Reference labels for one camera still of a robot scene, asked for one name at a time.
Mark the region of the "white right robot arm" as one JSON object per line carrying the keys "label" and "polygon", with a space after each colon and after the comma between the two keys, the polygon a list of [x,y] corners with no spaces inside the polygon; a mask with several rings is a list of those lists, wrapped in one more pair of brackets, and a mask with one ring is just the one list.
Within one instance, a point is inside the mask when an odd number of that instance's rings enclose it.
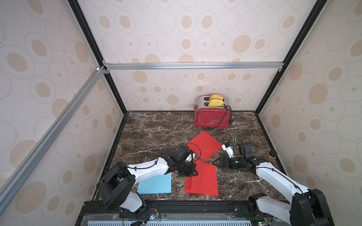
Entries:
{"label": "white right robot arm", "polygon": [[225,169],[243,169],[257,175],[277,189],[287,202],[274,200],[265,194],[248,198],[251,216],[268,214],[291,226],[333,226],[330,208],[325,195],[319,189],[310,189],[275,168],[265,158],[221,156],[213,165]]}

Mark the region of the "red paper sheet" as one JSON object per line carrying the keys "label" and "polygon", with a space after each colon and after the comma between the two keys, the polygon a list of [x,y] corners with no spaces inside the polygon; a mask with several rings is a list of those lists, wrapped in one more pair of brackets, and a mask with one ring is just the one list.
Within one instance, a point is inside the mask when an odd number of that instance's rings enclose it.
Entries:
{"label": "red paper sheet", "polygon": [[185,178],[185,193],[218,196],[216,167],[196,161],[197,176]]}
{"label": "red paper sheet", "polygon": [[222,145],[206,131],[201,132],[194,139],[188,142],[187,145],[194,151],[195,154],[201,155],[200,158],[204,162],[208,161],[222,148]]}

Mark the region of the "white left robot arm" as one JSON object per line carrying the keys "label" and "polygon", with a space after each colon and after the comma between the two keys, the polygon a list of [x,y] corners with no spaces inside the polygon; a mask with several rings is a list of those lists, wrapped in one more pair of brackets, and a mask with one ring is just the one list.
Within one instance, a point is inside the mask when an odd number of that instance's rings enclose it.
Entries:
{"label": "white left robot arm", "polygon": [[132,192],[134,185],[172,172],[178,172],[184,177],[197,176],[196,164],[191,157],[191,154],[185,158],[162,155],[155,160],[136,165],[127,165],[120,161],[97,183],[99,196],[108,211],[123,208],[133,213],[138,212],[145,202],[138,193]]}

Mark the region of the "light blue paper sheet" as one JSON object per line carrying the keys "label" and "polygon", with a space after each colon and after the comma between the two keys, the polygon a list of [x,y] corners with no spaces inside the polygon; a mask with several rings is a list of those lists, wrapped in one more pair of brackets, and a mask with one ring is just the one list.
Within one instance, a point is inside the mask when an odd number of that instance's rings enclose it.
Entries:
{"label": "light blue paper sheet", "polygon": [[172,191],[172,174],[151,177],[138,184],[137,192],[144,194],[169,194]]}

